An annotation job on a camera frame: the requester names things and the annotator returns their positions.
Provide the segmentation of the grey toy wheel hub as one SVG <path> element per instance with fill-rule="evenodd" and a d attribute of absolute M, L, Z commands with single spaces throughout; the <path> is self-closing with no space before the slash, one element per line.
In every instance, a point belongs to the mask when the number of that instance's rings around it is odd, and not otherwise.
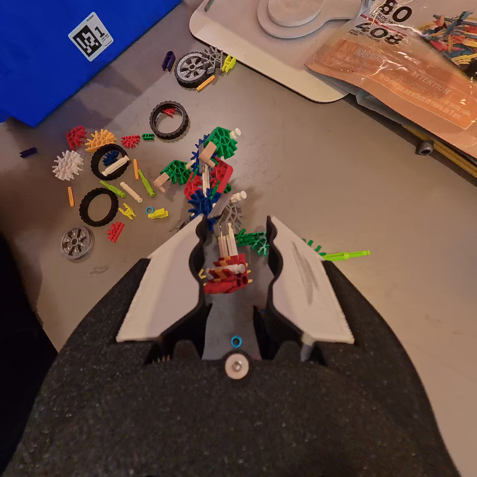
<path fill-rule="evenodd" d="M 94 247 L 94 234 L 86 226 L 68 230 L 61 239 L 61 254 L 68 260 L 83 259 Z"/>

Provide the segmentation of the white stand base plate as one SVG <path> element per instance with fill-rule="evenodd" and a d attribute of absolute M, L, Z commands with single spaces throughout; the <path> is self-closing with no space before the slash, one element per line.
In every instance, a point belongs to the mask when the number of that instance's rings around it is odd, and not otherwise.
<path fill-rule="evenodd" d="M 335 80 L 306 67 L 310 57 L 342 25 L 373 1 L 202 1 L 189 21 L 194 37 L 316 103 L 347 92 Z"/>

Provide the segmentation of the plastic bag of K'NEX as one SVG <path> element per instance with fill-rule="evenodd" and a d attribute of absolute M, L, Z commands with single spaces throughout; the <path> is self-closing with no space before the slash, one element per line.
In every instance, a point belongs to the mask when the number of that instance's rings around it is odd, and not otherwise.
<path fill-rule="evenodd" d="M 305 65 L 476 158 L 477 2 L 374 1 Z"/>

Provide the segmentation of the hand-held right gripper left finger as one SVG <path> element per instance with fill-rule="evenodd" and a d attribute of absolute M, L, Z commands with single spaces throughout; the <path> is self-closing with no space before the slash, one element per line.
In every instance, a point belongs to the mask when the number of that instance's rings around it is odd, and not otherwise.
<path fill-rule="evenodd" d="M 151 341 L 200 310 L 205 297 L 199 271 L 205 263 L 207 232 L 201 214 L 147 257 L 117 343 Z"/>

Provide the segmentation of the black toy tyre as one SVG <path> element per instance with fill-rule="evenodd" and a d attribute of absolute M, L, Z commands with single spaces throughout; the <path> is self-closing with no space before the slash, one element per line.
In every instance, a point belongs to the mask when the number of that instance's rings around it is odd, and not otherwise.
<path fill-rule="evenodd" d="M 93 220 L 89 215 L 89 206 L 92 201 L 100 195 L 106 195 L 110 199 L 110 210 L 106 216 L 100 220 Z M 95 188 L 88 192 L 80 202 L 79 215 L 81 220 L 92 227 L 103 227 L 112 222 L 119 209 L 119 201 L 116 194 L 107 188 Z"/>
<path fill-rule="evenodd" d="M 158 117 L 160 114 L 165 114 L 166 110 L 173 110 L 174 113 L 179 113 L 182 117 L 180 126 L 173 132 L 165 133 L 158 128 Z M 182 104 L 175 101 L 163 101 L 157 104 L 151 111 L 149 123 L 152 132 L 161 140 L 172 141 L 180 138 L 189 126 L 189 116 Z"/>
<path fill-rule="evenodd" d="M 107 176 L 105 176 L 99 170 L 99 163 L 102 160 L 103 156 L 110 151 L 117 151 L 121 158 L 112 164 L 113 166 L 117 166 L 116 169 L 109 173 Z M 107 144 L 99 147 L 92 155 L 91 170 L 92 173 L 100 180 L 115 180 L 120 178 L 126 172 L 128 164 L 129 158 L 127 156 L 126 151 L 121 146 L 115 144 Z"/>

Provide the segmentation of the blue plastic bin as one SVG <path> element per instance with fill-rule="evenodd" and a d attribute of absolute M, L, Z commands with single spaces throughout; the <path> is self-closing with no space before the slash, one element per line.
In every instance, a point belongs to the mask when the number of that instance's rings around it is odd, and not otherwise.
<path fill-rule="evenodd" d="M 2 0 L 1 121 L 37 126 L 179 0 Z"/>

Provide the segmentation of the lime green toy rod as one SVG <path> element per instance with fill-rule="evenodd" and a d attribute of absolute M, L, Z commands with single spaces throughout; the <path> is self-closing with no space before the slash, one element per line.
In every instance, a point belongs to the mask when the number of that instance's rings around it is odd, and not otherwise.
<path fill-rule="evenodd" d="M 361 250 L 356 252 L 339 252 L 333 254 L 321 254 L 321 258 L 326 261 L 345 261 L 351 258 L 359 258 L 370 255 L 369 250 Z"/>

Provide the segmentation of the white snowflake toy connector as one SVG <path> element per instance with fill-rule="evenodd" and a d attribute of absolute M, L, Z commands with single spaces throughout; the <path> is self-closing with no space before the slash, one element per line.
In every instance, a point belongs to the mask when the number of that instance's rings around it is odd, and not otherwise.
<path fill-rule="evenodd" d="M 56 165 L 52 167 L 52 172 L 61 181 L 74 180 L 75 176 L 83 170 L 81 166 L 84 165 L 83 157 L 70 150 L 62 152 L 62 156 L 57 156 L 54 162 Z"/>

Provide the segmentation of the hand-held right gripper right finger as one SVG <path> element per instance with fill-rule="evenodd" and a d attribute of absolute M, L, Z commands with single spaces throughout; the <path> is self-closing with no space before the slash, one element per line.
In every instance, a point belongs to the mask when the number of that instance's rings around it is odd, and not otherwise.
<path fill-rule="evenodd" d="M 273 274 L 267 307 L 304 345 L 354 344 L 323 258 L 274 216 L 267 217 L 268 264 Z"/>

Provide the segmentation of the white toy rod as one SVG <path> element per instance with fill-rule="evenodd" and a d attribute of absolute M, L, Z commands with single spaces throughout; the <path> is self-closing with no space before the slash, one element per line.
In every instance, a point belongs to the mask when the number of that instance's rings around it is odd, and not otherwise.
<path fill-rule="evenodd" d="M 134 189 L 131 188 L 127 183 L 121 182 L 121 183 L 120 183 L 120 186 L 121 186 L 121 188 L 122 188 L 127 194 L 129 194 L 136 202 L 138 202 L 138 203 L 142 203 L 142 202 L 143 202 L 143 198 L 142 198 L 137 192 L 135 192 Z"/>
<path fill-rule="evenodd" d="M 124 156 L 119 158 L 115 163 L 108 166 L 105 170 L 101 172 L 101 174 L 105 177 L 110 176 L 118 172 L 118 174 L 123 174 L 123 170 L 127 168 L 130 159 L 128 156 Z"/>

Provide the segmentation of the yellow long toy rod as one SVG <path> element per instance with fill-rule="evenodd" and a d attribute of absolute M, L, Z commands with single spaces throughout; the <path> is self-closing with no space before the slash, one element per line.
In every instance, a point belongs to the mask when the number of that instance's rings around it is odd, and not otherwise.
<path fill-rule="evenodd" d="M 421 141 L 433 141 L 434 150 L 439 152 L 448 160 L 452 161 L 455 165 L 459 166 L 462 170 L 468 172 L 474 178 L 477 177 L 477 160 L 474 157 L 469 156 L 468 154 L 457 150 L 456 148 L 448 145 L 447 143 L 438 140 L 435 136 L 422 132 L 418 129 L 409 127 L 408 125 L 403 125 L 407 131 L 419 138 Z"/>

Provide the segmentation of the grey toy wheel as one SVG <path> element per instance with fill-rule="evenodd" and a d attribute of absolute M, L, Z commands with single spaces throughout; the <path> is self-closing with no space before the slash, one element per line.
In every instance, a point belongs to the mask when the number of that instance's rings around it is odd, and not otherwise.
<path fill-rule="evenodd" d="M 191 89 L 199 87 L 211 76 L 207 69 L 203 53 L 191 51 L 176 61 L 174 74 L 180 86 Z"/>

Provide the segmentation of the grey snowflake toy connector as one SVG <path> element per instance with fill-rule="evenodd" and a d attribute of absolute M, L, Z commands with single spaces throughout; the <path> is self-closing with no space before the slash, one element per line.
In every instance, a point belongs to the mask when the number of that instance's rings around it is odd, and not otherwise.
<path fill-rule="evenodd" d="M 224 52 L 214 46 L 208 46 L 202 53 L 202 60 L 207 75 L 215 73 L 216 69 L 222 69 Z"/>

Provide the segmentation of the yellow fan toy connector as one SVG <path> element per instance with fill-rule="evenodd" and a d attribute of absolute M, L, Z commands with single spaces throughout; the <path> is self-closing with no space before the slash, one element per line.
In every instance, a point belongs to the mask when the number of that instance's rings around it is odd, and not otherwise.
<path fill-rule="evenodd" d="M 91 137 L 85 142 L 84 146 L 86 152 L 94 153 L 102 146 L 115 143 L 115 135 L 106 129 L 101 129 L 100 131 L 95 131 L 92 133 Z"/>

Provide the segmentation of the colourful toy model assembly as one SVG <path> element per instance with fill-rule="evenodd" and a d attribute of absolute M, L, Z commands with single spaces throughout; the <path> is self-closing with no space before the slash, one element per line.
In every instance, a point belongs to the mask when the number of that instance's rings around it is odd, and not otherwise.
<path fill-rule="evenodd" d="M 184 186 L 188 210 L 171 231 L 179 230 L 192 219 L 202 216 L 206 219 L 207 230 L 218 243 L 218 259 L 199 275 L 202 280 L 207 279 L 202 284 L 204 292 L 210 295 L 231 294 L 252 282 L 247 259 L 239 247 L 250 247 L 264 257 L 269 253 L 266 232 L 247 233 L 241 227 L 240 202 L 247 193 L 233 194 L 229 184 L 233 167 L 226 160 L 234 156 L 240 135 L 238 128 L 215 128 L 199 140 L 197 150 L 188 162 L 172 161 L 154 181 L 154 186 L 161 190 L 168 181 Z"/>

